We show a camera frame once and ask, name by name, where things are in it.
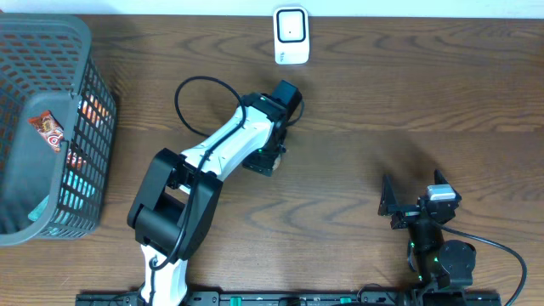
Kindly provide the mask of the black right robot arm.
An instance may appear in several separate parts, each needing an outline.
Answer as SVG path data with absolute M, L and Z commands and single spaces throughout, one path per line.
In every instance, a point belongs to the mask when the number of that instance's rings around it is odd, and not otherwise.
M 378 214 L 391 218 L 393 230 L 408 230 L 411 256 L 416 261 L 415 270 L 423 282 L 438 290 L 471 286 L 475 247 L 459 240 L 445 240 L 442 228 L 456 216 L 462 197 L 440 170 L 436 169 L 433 175 L 434 183 L 413 205 L 398 201 L 392 181 L 385 175 Z

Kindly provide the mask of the small orange snack box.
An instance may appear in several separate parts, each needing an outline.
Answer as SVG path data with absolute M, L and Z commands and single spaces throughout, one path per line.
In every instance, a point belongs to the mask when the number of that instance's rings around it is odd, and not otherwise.
M 82 114 L 97 128 L 111 119 L 110 112 L 92 94 L 88 100 L 82 99 L 78 108 Z

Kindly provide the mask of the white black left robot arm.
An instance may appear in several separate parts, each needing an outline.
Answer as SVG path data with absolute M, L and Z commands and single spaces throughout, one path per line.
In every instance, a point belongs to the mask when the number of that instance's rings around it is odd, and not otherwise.
M 299 89 L 282 80 L 273 93 L 237 94 L 234 115 L 193 148 L 156 153 L 133 201 L 127 225 L 145 260 L 139 305 L 180 305 L 188 261 L 211 228 L 224 181 L 238 167 L 271 175 L 285 153 Z

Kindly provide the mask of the green lid jar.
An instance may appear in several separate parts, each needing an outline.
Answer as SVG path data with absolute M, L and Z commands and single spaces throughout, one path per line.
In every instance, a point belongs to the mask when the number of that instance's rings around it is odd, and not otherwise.
M 275 171 L 279 167 L 280 164 L 281 164 L 281 156 L 277 156 L 274 160 L 272 171 Z

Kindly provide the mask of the orange candy bar wrapper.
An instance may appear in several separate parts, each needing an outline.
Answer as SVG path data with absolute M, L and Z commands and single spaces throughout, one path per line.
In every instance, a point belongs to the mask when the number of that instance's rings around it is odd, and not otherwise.
M 40 116 L 28 118 L 27 122 L 35 128 L 55 153 L 61 151 L 61 142 L 64 140 L 64 129 L 54 118 L 50 110 L 44 111 Z

